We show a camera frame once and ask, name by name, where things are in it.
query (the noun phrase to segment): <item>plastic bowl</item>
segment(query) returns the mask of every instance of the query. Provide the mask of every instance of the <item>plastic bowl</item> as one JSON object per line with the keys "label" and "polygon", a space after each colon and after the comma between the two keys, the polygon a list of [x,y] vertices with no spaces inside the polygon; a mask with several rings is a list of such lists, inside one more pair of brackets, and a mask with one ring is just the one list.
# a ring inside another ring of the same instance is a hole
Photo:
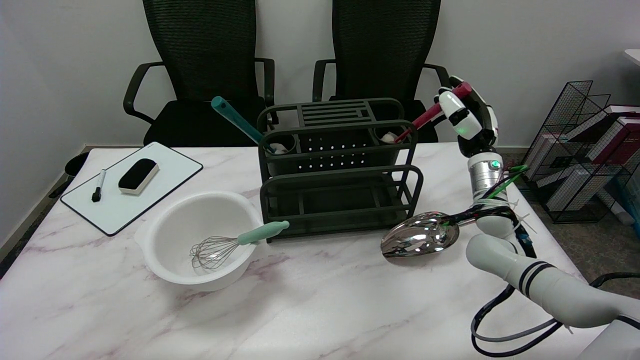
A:
{"label": "plastic bowl", "polygon": [[147,266],[160,278],[198,291],[215,291],[242,276],[257,245],[238,246],[216,270],[194,269],[191,247],[210,236],[235,238],[261,225],[260,214],[243,196],[206,192],[172,205],[136,241]]}

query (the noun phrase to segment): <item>mesh backrest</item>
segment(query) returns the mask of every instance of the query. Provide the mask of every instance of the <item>mesh backrest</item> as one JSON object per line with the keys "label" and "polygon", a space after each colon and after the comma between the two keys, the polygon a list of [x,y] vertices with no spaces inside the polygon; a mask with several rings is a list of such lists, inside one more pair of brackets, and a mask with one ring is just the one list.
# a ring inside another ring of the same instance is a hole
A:
{"label": "mesh backrest", "polygon": [[413,99],[440,0],[333,0],[336,95]]}
{"label": "mesh backrest", "polygon": [[258,96],[255,0],[143,0],[178,99]]}

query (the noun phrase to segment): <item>tabletop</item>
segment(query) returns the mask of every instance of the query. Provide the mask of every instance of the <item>tabletop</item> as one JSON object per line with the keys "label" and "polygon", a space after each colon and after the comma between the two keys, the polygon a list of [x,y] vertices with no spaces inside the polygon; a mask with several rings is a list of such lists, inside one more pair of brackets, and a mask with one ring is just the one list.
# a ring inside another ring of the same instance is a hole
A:
{"label": "tabletop", "polygon": [[[70,188],[134,150],[92,150]],[[506,283],[467,262],[475,225],[446,251],[410,260],[381,255],[384,231],[262,243],[240,280],[212,293],[156,277],[134,242],[145,221],[206,190],[260,202],[257,148],[177,150],[204,169],[114,237],[60,202],[51,209],[0,281],[3,359],[484,359],[471,345],[471,319]],[[417,213],[470,206],[466,162],[455,143],[418,145]],[[582,278],[520,192],[508,194],[519,215],[531,214],[538,257]],[[505,336],[548,319],[516,293],[479,331]],[[602,329],[560,329],[518,358],[573,359]]]}
{"label": "tabletop", "polygon": [[640,49],[627,49],[625,50],[625,56],[634,63],[640,65]]}

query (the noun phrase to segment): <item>marker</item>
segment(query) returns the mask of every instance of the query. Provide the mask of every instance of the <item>marker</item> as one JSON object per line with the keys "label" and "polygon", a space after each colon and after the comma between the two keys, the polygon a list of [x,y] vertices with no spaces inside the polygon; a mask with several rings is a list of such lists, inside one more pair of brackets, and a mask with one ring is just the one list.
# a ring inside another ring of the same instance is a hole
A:
{"label": "marker", "polygon": [[100,174],[98,175],[98,184],[95,187],[95,192],[91,195],[91,201],[98,202],[102,197],[102,185],[104,184],[104,176],[107,174],[107,171],[102,169],[100,170]]}

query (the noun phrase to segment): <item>whiteboard eraser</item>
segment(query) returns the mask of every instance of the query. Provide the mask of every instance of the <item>whiteboard eraser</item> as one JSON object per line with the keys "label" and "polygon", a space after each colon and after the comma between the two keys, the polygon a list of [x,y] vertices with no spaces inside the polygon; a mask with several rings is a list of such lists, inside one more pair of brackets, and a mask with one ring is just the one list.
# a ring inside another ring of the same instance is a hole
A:
{"label": "whiteboard eraser", "polygon": [[118,189],[122,193],[139,195],[158,170],[160,168],[155,161],[140,159],[120,178]]}

